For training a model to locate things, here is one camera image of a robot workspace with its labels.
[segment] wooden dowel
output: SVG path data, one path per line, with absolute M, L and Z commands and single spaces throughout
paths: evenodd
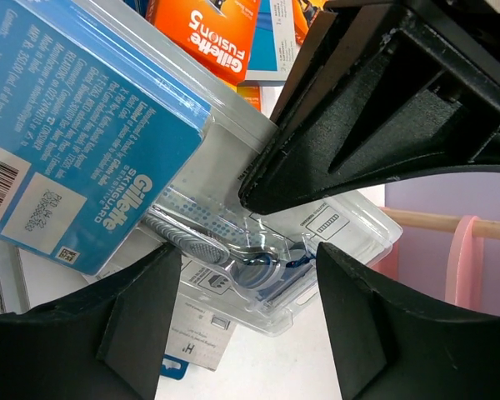
M 404 211 L 386 207 L 382 208 L 382 210 L 399 225 L 432 231 L 454 233 L 459 221 L 461 221 L 461 217 L 451 215 Z M 500 240 L 500 222 L 477 220 L 472 226 L 472 235 L 480 238 Z

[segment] gillette skinguard razor package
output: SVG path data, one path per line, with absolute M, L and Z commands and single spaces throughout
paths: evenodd
M 150 0 L 147 20 L 222 80 L 245 80 L 260 0 Z
M 0 238 L 97 273 L 201 144 L 193 92 L 71 0 L 0 0 Z
M 241 180 L 277 127 L 123 2 L 75 3 L 211 105 L 200 147 L 99 278 L 170 242 L 185 256 L 181 295 L 274 336 L 317 296 L 319 242 L 333 243 L 363 263 L 375 263 L 390 250 L 400 227 L 357 192 L 266 217 L 242 208 Z

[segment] clear plastic blister packaging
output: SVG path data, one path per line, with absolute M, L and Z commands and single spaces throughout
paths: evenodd
M 184 168 L 140 229 L 153 240 L 176 244 L 187 256 L 180 293 L 271 336 L 290 328 L 316 297 L 315 253 L 321 241 L 370 265 L 401 234 L 358 192 L 259 216 L 236 202 L 228 207 L 215 196 L 193 193 L 187 182 Z

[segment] pink plastic item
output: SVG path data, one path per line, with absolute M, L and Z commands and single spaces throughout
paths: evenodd
M 398 242 L 392 245 L 391 252 L 381 261 L 372 266 L 376 272 L 385 275 L 387 278 L 398 280 Z
M 444 300 L 479 311 L 482 300 L 483 238 L 473 237 L 478 217 L 465 216 L 457 225 L 450 247 Z

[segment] purple wall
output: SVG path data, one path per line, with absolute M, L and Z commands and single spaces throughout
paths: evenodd
M 459 173 L 421 177 L 386 187 L 386 206 L 425 213 L 478 215 L 500 221 L 500 174 Z M 453 235 L 405 227 L 400 239 L 399 280 L 444 298 Z M 485 240 L 482 310 L 500 315 L 500 241 Z

